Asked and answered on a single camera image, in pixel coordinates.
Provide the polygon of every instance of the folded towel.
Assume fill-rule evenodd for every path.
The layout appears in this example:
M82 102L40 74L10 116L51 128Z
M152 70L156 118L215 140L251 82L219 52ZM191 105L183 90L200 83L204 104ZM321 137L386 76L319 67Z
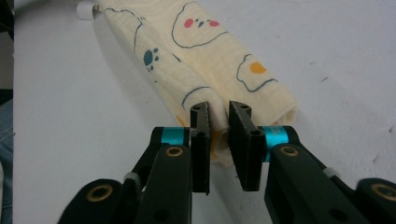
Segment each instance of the folded towel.
M191 106L209 102L212 161L232 163L229 101L250 105L257 125L293 122L297 104L290 92L197 3L101 0L100 8L181 126L190 126Z

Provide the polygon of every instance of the white table surface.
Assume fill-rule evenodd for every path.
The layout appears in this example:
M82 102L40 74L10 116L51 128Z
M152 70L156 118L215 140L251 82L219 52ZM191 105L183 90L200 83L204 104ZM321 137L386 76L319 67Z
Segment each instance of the white table surface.
M199 0L299 101L303 144L352 188L396 182L393 0ZM121 181L155 126L176 126L144 65L103 15L69 1L16 1L14 223L55 223L85 184ZM262 190L211 166L192 223L271 223Z

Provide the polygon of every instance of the red dot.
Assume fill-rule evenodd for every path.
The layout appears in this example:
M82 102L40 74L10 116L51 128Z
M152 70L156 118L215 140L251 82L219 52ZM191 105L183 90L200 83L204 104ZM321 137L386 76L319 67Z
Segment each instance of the red dot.
M184 27L190 28L190 27L192 26L193 23L194 23L194 21L193 21L192 19L187 19L187 20L184 22Z
M210 26L218 26L218 25L220 25L220 23L218 21L210 21L209 25Z

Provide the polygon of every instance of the cloth towel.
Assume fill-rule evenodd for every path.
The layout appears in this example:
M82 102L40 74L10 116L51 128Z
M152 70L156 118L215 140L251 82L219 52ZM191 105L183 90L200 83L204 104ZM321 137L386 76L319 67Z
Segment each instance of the cloth towel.
M100 9L181 126L190 126L193 105L209 102L212 161L232 163L229 101L251 106L257 125L293 122L297 104L290 92L197 3L101 0Z

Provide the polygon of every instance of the cartoon bear print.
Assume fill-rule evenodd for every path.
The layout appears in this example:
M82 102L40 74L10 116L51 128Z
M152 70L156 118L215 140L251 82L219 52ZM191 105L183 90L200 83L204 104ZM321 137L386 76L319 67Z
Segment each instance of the cartoon bear print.
M177 14L172 29L173 40L183 49L209 44L227 33L218 21L210 18L193 2L184 5Z
M128 34L134 34L132 35L132 38L134 39L133 47L135 50L137 32L143 25L142 21L144 21L146 18L136 15L136 13L132 12L130 9L115 9L112 7L108 7L104 9L104 12L109 14L117 13L119 18L121 18L121 16L127 15L123 18L123 20L128 22L123 22L120 25L119 30Z
M249 92L255 92L267 83L277 81L267 72L267 69L251 55L245 55L236 72L236 79L245 85Z
M143 56L143 62L145 63L146 68L149 72L154 70L154 62L158 62L160 57L157 56L158 49L148 49Z

